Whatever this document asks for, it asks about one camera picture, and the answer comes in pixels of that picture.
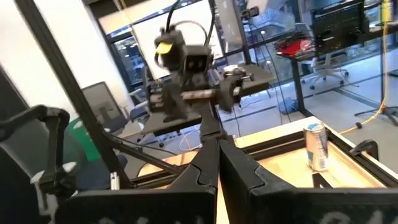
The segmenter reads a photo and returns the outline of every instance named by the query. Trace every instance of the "wooden workbench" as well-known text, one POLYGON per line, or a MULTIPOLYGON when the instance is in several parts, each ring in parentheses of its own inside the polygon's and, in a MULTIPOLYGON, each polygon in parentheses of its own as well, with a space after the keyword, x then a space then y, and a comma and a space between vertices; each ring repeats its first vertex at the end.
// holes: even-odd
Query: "wooden workbench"
MULTIPOLYGON (((315 117, 301 119, 293 123, 285 124, 245 137, 237 138, 234 140, 235 145, 240 148, 252 146, 260 142, 269 141, 271 139, 296 133, 298 131, 301 131, 302 128, 307 126, 309 123, 317 121, 319 120, 317 120, 315 117)), ((349 142, 343 136, 332 130, 330 127, 327 126, 327 128, 331 132, 333 132, 333 134, 348 143, 350 146, 354 147, 354 144, 352 142, 349 142)), ((168 163, 176 165, 187 164, 195 157, 196 153, 197 151, 192 151, 182 155, 169 157, 164 160, 168 163)), ((321 172, 320 174, 333 188, 385 187, 374 176, 364 170, 360 165, 355 163, 355 161, 345 155, 332 143, 329 143, 329 154, 329 168, 327 171, 321 172)), ((365 152, 363 153, 363 155, 368 157, 371 161, 373 161, 373 163, 375 163, 379 167, 382 167, 386 172, 390 173, 390 175, 398 179, 397 174, 388 169, 386 166, 382 165, 379 161, 373 159, 365 152)), ((258 162, 267 170, 271 171, 273 174, 279 176, 280 178, 286 180, 296 187, 313 187, 313 171, 308 167, 307 161, 308 159, 306 149, 303 148, 278 156, 263 159, 258 162)), ((157 171, 160 171, 160 169, 147 164, 141 169, 139 176, 151 174, 157 171)), ((217 223, 229 223, 220 180, 218 181, 217 223)))

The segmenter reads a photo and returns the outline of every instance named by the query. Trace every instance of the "green object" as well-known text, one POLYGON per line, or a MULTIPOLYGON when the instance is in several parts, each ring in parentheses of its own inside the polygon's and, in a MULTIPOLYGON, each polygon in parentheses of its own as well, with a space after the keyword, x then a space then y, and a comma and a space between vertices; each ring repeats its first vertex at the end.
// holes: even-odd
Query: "green object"
POLYGON ((67 130, 81 144, 86 153, 87 160, 95 161, 101 158, 80 118, 74 119, 69 123, 67 130))

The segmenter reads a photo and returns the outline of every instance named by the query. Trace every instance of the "gray floor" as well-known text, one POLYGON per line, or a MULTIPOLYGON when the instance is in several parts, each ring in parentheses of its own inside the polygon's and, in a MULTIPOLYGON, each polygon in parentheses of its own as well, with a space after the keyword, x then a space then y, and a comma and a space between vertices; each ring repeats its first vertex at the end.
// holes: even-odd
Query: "gray floor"
MULTIPOLYGON (((388 71, 398 69, 398 63, 393 62, 393 58, 398 56, 398 50, 393 50, 388 53, 387 61, 389 64, 388 71)), ((344 86, 339 88, 339 80, 328 78, 327 81, 319 81, 315 84, 315 90, 310 90, 308 84, 311 78, 306 78, 307 84, 302 85, 303 94, 306 96, 306 108, 315 116, 320 118, 326 124, 337 131, 342 131, 354 126, 355 122, 361 122, 368 119, 372 114, 354 117, 354 113, 364 110, 373 109, 372 105, 380 102, 380 79, 372 78, 380 74, 379 64, 380 57, 375 56, 362 60, 360 62, 352 63, 344 66, 349 70, 348 81, 350 83, 357 83, 359 87, 344 86), (358 101, 358 98, 365 100, 365 103, 358 101)), ((282 86, 284 98, 296 99, 295 87, 293 83, 288 83, 282 86)), ((245 136, 256 133, 265 129, 273 128, 280 124, 288 123, 287 116, 280 116, 279 111, 275 107, 278 102, 282 102, 282 95, 280 88, 269 90, 243 98, 241 107, 235 107, 237 120, 235 120, 234 113, 226 114, 220 112, 223 126, 228 134, 235 137, 245 136)), ((389 79, 389 95, 387 98, 387 105, 398 105, 398 78, 389 79)), ((300 113, 290 114, 292 121, 302 119, 300 113)), ((183 133, 190 133, 195 130, 195 127, 190 127, 182 130, 183 133)), ((183 136, 177 136, 175 133, 170 134, 171 138, 164 140, 165 150, 174 152, 176 154, 183 153, 189 147, 199 145, 199 133, 194 131, 187 136, 187 141, 183 136)), ((398 137, 398 128, 383 115, 364 126, 363 129, 355 130, 345 134, 350 141, 357 144, 365 139, 373 139, 379 144, 380 160, 386 166, 390 167, 395 172, 398 172, 398 144, 395 141, 398 137)), ((165 158, 169 155, 164 152, 153 151, 145 149, 149 154, 165 158)), ((129 162, 126 167, 126 172, 130 178, 136 177, 139 169, 144 163, 138 159, 127 156, 129 162)))

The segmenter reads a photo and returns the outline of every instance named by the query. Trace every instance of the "blue and silver can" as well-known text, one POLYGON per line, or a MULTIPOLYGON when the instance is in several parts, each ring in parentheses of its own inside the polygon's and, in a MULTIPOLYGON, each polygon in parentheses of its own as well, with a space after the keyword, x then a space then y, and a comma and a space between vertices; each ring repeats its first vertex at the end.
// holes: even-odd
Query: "blue and silver can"
POLYGON ((314 171, 328 169, 328 136, 323 123, 312 123, 304 128, 305 147, 307 148, 308 166, 314 171))

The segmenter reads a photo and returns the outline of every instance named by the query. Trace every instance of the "desk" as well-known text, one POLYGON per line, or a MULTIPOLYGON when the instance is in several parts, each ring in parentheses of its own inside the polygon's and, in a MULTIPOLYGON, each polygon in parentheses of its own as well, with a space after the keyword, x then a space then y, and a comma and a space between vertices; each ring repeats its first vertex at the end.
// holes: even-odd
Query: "desk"
MULTIPOLYGON (((274 74, 264 71, 256 65, 243 65, 248 73, 254 74, 254 81, 245 80, 241 90, 241 96, 258 93, 269 88, 269 83, 276 79, 274 74)), ((146 122, 142 134, 154 133, 155 136, 178 131, 201 122, 201 116, 194 112, 188 113, 187 119, 177 119, 168 123, 163 122, 164 113, 156 112, 150 115, 146 122)))
MULTIPOLYGON (((398 21, 391 22, 387 29, 388 34, 393 34, 395 32, 398 32, 398 21)), ((358 41, 355 44, 362 44, 362 43, 365 43, 366 41, 373 40, 378 37, 382 37, 382 33, 383 33, 383 30, 382 30, 381 26, 369 27, 369 32, 366 34, 360 35, 358 37, 358 41)), ((307 116, 307 117, 312 116, 312 113, 309 112, 307 109, 305 109, 305 105, 304 105, 303 91, 302 91, 302 86, 301 86, 301 82, 300 82, 299 62, 303 62, 306 60, 312 60, 312 58, 315 57, 315 52, 310 52, 310 53, 301 55, 299 57, 289 57, 286 55, 279 55, 279 56, 285 57, 285 58, 289 59, 291 62, 292 72, 293 72, 293 81, 294 81, 297 103, 298 103, 297 109, 304 116, 307 116)))
MULTIPOLYGON (((290 124, 285 124, 245 137, 237 138, 234 140, 235 145, 239 148, 243 148, 264 141, 277 139, 279 137, 301 131, 302 127, 306 126, 306 124, 316 121, 319 120, 313 116, 301 119, 290 124)), ((339 135, 334 130, 330 129, 328 126, 326 127, 334 135, 338 136, 341 140, 354 147, 352 142, 349 142, 347 139, 339 135)), ((375 178, 375 176, 371 175, 367 170, 355 163, 354 160, 348 157, 332 143, 329 143, 329 152, 330 167, 326 172, 322 172, 321 175, 332 187, 385 187, 377 178, 375 178)), ((165 161, 178 165, 187 164, 195 157, 196 153, 196 151, 188 152, 183 155, 166 158, 165 161)), ((388 169, 386 166, 373 159, 365 152, 363 152, 363 155, 369 158, 369 160, 376 166, 380 167, 385 172, 398 179, 398 175, 388 169)), ((307 166, 307 154, 305 149, 298 149, 278 156, 269 157, 258 162, 275 175, 278 175, 280 178, 288 181, 296 187, 313 187, 313 172, 307 166)), ((157 171, 159 171, 158 168, 147 164, 141 169, 139 176, 151 174, 157 171)), ((218 181, 217 200, 217 223, 228 224, 229 221, 220 180, 218 181)))

